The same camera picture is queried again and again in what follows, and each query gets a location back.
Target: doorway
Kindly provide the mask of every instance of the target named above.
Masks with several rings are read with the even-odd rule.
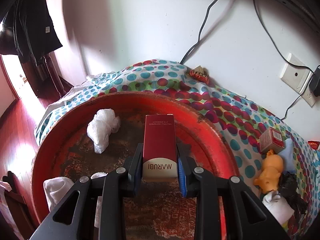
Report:
[[[2,55],[1,57],[13,89],[16,91],[18,97],[22,98],[25,90],[28,89],[30,85],[22,69],[19,57],[16,55]]]

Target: screw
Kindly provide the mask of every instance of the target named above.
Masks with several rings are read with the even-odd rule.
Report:
[[[237,176],[233,176],[233,177],[231,177],[231,181],[232,181],[233,183],[239,183],[239,182],[240,182],[240,179],[239,179]]]
[[[121,174],[121,173],[124,173],[125,172],[125,168],[124,167],[120,167],[118,169],[116,169],[116,172]]]
[[[202,172],[204,172],[204,169],[201,167],[195,167],[194,171],[195,171],[195,173],[202,173]]]
[[[88,177],[88,176],[82,176],[82,177],[80,178],[80,182],[81,182],[81,183],[86,183],[88,180],[89,180],[89,177]]]

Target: power adapter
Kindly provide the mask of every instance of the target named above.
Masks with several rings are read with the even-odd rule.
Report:
[[[315,97],[320,96],[320,68],[317,68],[313,78],[309,84],[309,88],[311,92],[315,95]]]

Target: white wall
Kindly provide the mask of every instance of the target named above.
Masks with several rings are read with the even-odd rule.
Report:
[[[2,70],[0,69],[0,116],[8,108],[8,106],[13,102],[14,96],[7,84]]]
[[[213,0],[47,0],[64,45],[56,51],[62,76],[72,84],[86,74],[117,71],[139,61],[180,61],[196,42]],[[320,41],[300,18],[274,0],[257,0],[282,53],[292,52],[315,69]],[[284,62],[258,21],[252,0],[219,0],[203,30],[206,40],[186,62],[206,67],[222,87],[283,117],[297,93],[279,75]],[[306,140],[320,140],[320,103],[303,100],[286,123]]]

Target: bed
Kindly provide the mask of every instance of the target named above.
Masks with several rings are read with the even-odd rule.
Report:
[[[292,239],[302,236],[320,209],[320,152],[313,150],[307,141],[268,110],[217,85],[198,82],[187,72],[187,67],[177,62],[153,59],[118,72],[89,75],[86,82],[48,106],[35,128],[36,141],[40,145],[72,108],[100,95],[118,91],[165,95],[192,106],[216,126],[234,154],[241,179],[262,198],[259,188],[253,185],[263,160],[259,138],[268,127],[273,127],[281,132],[283,140],[291,138],[294,142],[298,193],[308,202],[308,209],[300,221],[291,217],[283,227]]]

